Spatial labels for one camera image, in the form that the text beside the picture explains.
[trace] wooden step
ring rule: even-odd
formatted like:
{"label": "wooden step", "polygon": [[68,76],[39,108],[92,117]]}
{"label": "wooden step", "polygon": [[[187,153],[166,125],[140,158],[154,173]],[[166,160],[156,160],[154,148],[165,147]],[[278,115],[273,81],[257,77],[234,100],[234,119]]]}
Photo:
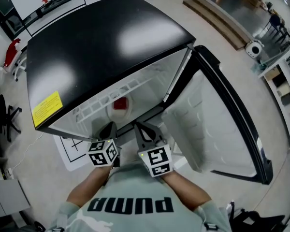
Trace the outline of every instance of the wooden step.
{"label": "wooden step", "polygon": [[212,5],[206,0],[193,0],[194,2],[200,4],[209,12],[214,14],[217,18],[224,22],[224,24],[229,27],[242,41],[247,44],[252,40],[239,26],[237,26],[227,15],[225,15],[220,9]]}
{"label": "wooden step", "polygon": [[238,37],[237,33],[234,33],[225,21],[221,20],[215,14],[211,13],[208,9],[204,8],[199,3],[193,0],[185,0],[183,4],[201,16],[212,27],[214,27],[233,47],[235,50],[244,48],[245,42],[241,37]]}

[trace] black fridge top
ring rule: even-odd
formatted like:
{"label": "black fridge top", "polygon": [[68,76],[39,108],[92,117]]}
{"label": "black fridge top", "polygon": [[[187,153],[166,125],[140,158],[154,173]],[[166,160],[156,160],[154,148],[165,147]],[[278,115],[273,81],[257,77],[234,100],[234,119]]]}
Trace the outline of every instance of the black fridge top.
{"label": "black fridge top", "polygon": [[113,83],[193,41],[143,0],[101,0],[81,8],[28,42],[31,112],[58,91],[62,108],[39,125],[49,126]]}

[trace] fiducial marker cube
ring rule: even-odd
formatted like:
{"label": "fiducial marker cube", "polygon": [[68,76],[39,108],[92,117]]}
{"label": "fiducial marker cube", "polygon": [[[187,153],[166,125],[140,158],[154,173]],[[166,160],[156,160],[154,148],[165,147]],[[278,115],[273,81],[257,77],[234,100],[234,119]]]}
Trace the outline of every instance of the fiducial marker cube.
{"label": "fiducial marker cube", "polygon": [[114,140],[108,139],[93,142],[89,147],[87,155],[95,167],[111,166],[118,156],[118,150]]}
{"label": "fiducial marker cube", "polygon": [[173,170],[172,155],[169,145],[138,152],[150,175],[156,177]]}

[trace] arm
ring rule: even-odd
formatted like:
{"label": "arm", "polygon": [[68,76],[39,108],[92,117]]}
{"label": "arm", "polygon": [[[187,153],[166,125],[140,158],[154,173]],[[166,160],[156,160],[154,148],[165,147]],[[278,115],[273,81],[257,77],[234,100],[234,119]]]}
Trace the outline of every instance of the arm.
{"label": "arm", "polygon": [[184,206],[191,211],[194,211],[200,205],[212,200],[202,188],[193,184],[175,171],[164,174],[161,178],[173,189]]}
{"label": "arm", "polygon": [[71,191],[67,198],[67,202],[82,207],[102,187],[107,180],[111,169],[112,166],[95,168],[82,183]]}

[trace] gray floor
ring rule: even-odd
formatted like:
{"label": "gray floor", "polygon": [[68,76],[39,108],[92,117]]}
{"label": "gray floor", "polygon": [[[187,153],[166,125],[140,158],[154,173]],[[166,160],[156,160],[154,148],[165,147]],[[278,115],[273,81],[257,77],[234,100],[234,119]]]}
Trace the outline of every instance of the gray floor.
{"label": "gray floor", "polygon": [[244,0],[211,0],[238,21],[253,37],[256,37],[270,19],[270,14]]}
{"label": "gray floor", "polygon": [[270,20],[271,15],[262,8],[256,8],[244,0],[210,0],[232,16],[243,28],[252,35],[253,38],[260,40],[264,44],[260,59],[265,61],[280,52],[281,44],[275,43],[280,37],[273,38],[268,28],[264,29]]}
{"label": "gray floor", "polygon": [[[182,4],[183,0],[151,0],[154,6],[186,28],[205,45],[221,62],[221,71],[247,107],[259,132],[267,157],[272,160],[274,178],[269,186],[252,183],[212,173],[199,174],[187,164],[179,172],[204,188],[217,203],[225,206],[235,200],[237,207],[257,210],[261,216],[290,214],[290,157],[287,157],[288,138],[280,113],[262,80],[250,68],[255,63],[245,51],[234,48],[206,21]],[[1,144],[13,167],[23,158],[29,144],[40,132],[35,131],[28,103],[26,75],[19,81],[6,76],[1,93],[7,104],[20,106],[23,112],[15,119],[21,135],[13,132],[12,143],[1,137]],[[25,160],[15,168],[31,209],[26,213],[46,227],[50,225],[59,204],[92,170],[86,165],[73,172],[67,171],[56,148],[53,136],[44,134],[29,149]]]}

